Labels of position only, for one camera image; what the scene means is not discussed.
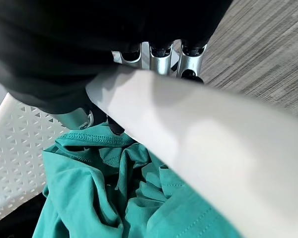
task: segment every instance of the gray carpet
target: gray carpet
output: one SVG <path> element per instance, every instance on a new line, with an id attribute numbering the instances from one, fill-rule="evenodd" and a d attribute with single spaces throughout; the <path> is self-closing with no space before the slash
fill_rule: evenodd
<path id="1" fill-rule="evenodd" d="M 200 76 L 298 115 L 298 0 L 235 0 L 209 41 Z"/>

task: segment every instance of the white perforated panel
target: white perforated panel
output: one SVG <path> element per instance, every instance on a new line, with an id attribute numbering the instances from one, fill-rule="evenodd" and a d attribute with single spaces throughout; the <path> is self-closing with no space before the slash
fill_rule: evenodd
<path id="1" fill-rule="evenodd" d="M 42 191 L 41 152 L 66 130 L 7 94 L 0 106 L 0 219 Z"/>

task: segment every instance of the teal fabric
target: teal fabric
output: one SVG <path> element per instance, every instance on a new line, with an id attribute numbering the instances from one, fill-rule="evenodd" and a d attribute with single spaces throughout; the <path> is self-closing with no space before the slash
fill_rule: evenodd
<path id="1" fill-rule="evenodd" d="M 240 237 L 143 145 L 105 123 L 62 135 L 43 160 L 47 200 L 35 238 Z"/>

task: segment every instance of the stitching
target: stitching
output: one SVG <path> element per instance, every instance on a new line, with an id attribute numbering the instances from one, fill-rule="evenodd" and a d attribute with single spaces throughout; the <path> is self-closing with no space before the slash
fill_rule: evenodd
<path id="1" fill-rule="evenodd" d="M 112 165 L 113 162 L 114 162 L 117 158 L 119 158 L 119 156 L 114 156 L 114 157 L 112 157 L 112 158 L 110 158 L 110 159 L 104 160 L 104 163 L 106 163 L 106 164 L 108 164 L 108 165 Z"/>
<path id="2" fill-rule="evenodd" d="M 184 231 L 181 233 L 177 234 L 176 238 L 179 238 L 183 234 L 185 234 L 188 230 L 190 230 L 192 227 L 194 227 L 203 217 L 205 217 L 209 212 L 211 211 L 211 207 L 208 208 L 201 216 L 199 216 L 191 225 L 189 225 Z"/>
<path id="3" fill-rule="evenodd" d="M 64 134 L 60 137 L 61 139 L 74 139 L 79 141 L 94 141 L 94 142 L 102 142 L 102 143 L 110 143 L 110 144 L 120 144 L 124 145 L 126 143 L 130 143 L 130 140 L 125 140 L 122 138 L 112 138 L 105 135 L 86 135 L 86 134 L 80 134 L 80 133 L 70 133 L 70 134 Z"/>
<path id="4" fill-rule="evenodd" d="M 167 183 L 162 183 L 162 186 L 172 186 L 172 187 L 182 187 L 184 184 L 180 183 L 175 183 L 175 184 L 167 184 Z"/>
<path id="5" fill-rule="evenodd" d="M 211 221 L 210 223 L 208 223 L 204 229 L 198 234 L 197 237 L 201 237 L 212 225 L 213 223 L 219 218 L 219 216 L 217 216 L 213 221 Z"/>

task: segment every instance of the teal cloth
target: teal cloth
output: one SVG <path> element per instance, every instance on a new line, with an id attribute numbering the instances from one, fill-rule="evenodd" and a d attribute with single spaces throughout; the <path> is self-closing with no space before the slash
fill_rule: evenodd
<path id="1" fill-rule="evenodd" d="M 240 237 L 143 145 L 105 123 L 62 135 L 43 160 L 47 200 L 34 238 Z"/>

